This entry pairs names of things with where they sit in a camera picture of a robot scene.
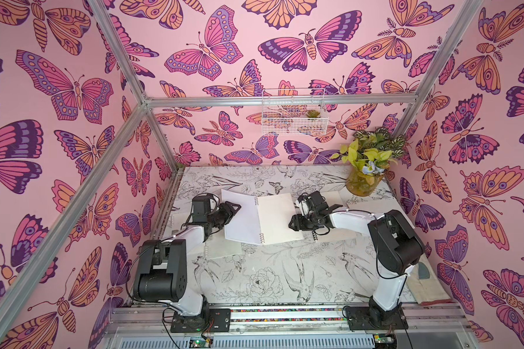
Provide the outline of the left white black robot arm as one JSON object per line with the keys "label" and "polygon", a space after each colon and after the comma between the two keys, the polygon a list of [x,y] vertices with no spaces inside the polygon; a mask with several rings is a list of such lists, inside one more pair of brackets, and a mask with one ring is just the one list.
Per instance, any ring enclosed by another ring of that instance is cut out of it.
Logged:
{"label": "left white black robot arm", "polygon": [[223,202],[210,193],[195,196],[180,232],[142,245],[131,298],[163,303],[184,318],[207,317],[205,296],[188,288],[187,254],[221,231],[241,209],[240,204]]}

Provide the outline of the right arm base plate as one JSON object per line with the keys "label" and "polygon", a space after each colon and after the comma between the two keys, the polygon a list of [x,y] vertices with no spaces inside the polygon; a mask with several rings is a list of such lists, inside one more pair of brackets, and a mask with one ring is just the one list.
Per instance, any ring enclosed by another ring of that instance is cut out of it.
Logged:
{"label": "right arm base plate", "polygon": [[352,331],[407,330],[408,323],[403,309],[391,311],[371,306],[344,306],[342,315]]}

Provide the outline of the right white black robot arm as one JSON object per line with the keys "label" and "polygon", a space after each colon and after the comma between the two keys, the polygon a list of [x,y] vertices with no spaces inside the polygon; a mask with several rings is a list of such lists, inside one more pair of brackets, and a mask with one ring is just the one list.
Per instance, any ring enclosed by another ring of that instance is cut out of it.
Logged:
{"label": "right white black robot arm", "polygon": [[304,193],[295,201],[300,212],[292,216],[289,228],[294,231],[317,232],[344,229],[371,237],[376,253],[378,286],[369,300],[369,308],[385,315],[400,303],[403,287],[415,265],[424,254],[424,245],[412,223],[398,209],[386,212],[344,209],[329,205],[315,191]]}

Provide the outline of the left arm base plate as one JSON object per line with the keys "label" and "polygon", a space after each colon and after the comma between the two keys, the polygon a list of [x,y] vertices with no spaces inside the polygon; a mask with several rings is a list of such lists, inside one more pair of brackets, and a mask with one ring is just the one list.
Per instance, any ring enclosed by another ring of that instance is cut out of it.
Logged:
{"label": "left arm base plate", "polygon": [[219,333],[228,332],[231,325],[231,310],[229,308],[211,308],[202,311],[198,316],[180,316],[174,314],[171,321],[172,333]]}

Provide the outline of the CAMP spiral notebook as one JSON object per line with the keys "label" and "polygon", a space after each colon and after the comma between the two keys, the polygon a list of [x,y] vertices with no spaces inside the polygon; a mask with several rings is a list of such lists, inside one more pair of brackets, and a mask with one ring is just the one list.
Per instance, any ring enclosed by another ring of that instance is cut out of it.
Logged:
{"label": "CAMP spiral notebook", "polygon": [[269,245],[304,238],[302,232],[288,227],[296,214],[293,198],[289,193],[256,197],[223,190],[221,198],[225,202],[241,206],[224,227],[225,238],[230,241]]}

